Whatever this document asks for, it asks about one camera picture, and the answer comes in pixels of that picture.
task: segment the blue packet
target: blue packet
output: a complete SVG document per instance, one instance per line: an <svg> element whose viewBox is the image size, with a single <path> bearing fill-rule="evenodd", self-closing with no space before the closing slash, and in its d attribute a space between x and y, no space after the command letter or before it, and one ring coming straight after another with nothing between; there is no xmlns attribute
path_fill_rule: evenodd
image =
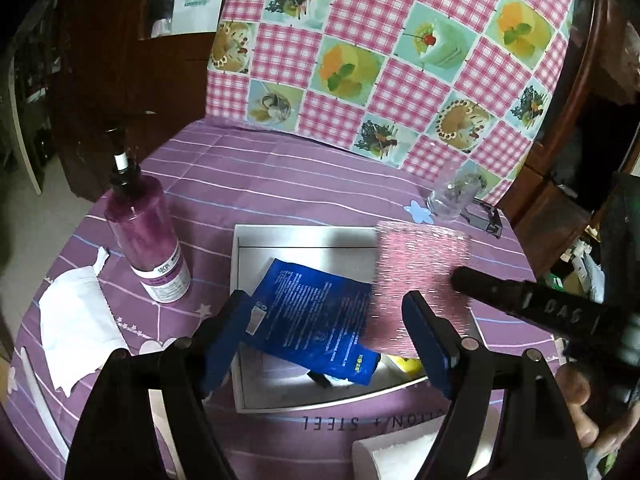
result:
<svg viewBox="0 0 640 480"><path fill-rule="evenodd" d="M314 372L369 384L380 354L358 344L371 285L274 260L252 295L244 342Z"/></svg>

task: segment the purple tablecloth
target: purple tablecloth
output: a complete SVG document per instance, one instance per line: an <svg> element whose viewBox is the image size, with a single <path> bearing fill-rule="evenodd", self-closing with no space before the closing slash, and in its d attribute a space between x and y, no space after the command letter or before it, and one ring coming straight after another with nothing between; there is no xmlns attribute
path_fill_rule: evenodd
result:
<svg viewBox="0 0 640 480"><path fill-rule="evenodd" d="M236 224L373 226L380 219L412 221L404 210L424 205L428 183L373 160L319 146L309 140L250 129L246 125L197 121L154 152L143 171L162 181L175 230L193 275L188 293L172 304L154 303L120 255L107 222L104 200L84 218L53 262L22 320L16 348L26 347L44 397L64 439L71 443L97 373L81 380L67 398L54 391L40 343L38 300L50 280L91 265L96 247L111 250L100 274L104 295L133 354L143 342L191 335L228 296L232 235ZM447 224L472 237L470 266L516 280L533 279L527 259L504 216L502 238ZM535 346L548 361L556 349L548 334L484 304L472 311L490 349L520 353ZM31 399L22 363L14 353L15 384L5 409L20 437L52 478L65 462ZM495 395L492 402L501 402ZM242 480L351 479L351 443L388 426L438 416L447 403L428 384L334 408L273 415L239 415L229 384L207 404L214 430Z"/></svg>

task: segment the bottle label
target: bottle label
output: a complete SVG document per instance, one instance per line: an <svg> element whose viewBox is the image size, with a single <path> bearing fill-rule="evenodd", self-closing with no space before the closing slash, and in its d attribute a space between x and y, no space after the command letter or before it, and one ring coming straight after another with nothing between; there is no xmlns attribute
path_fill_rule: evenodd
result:
<svg viewBox="0 0 640 480"><path fill-rule="evenodd" d="M179 300L191 284L189 267L184 262L180 243L176 245L171 257L154 270L145 272L133 267L131 269L138 275L149 296L159 303Z"/></svg>

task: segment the tiled floor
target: tiled floor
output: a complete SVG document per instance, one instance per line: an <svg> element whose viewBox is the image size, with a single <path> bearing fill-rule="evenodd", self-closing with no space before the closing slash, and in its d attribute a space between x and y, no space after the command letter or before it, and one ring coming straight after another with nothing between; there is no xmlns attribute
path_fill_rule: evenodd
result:
<svg viewBox="0 0 640 480"><path fill-rule="evenodd" d="M0 312L13 338L34 292L91 206L71 192L57 158L46 167L41 196L17 171L0 176Z"/></svg>

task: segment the pink sponge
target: pink sponge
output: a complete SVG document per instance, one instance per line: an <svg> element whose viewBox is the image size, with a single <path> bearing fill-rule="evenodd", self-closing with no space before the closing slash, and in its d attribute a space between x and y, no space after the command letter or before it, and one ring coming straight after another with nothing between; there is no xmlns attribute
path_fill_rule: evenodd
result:
<svg viewBox="0 0 640 480"><path fill-rule="evenodd" d="M410 290L419 290L436 316L468 335L474 324L468 298L451 288L449 276L469 260L469 237L444 227L400 222L380 222L377 231L376 281L359 342L376 352L418 357L402 322L402 297Z"/></svg>

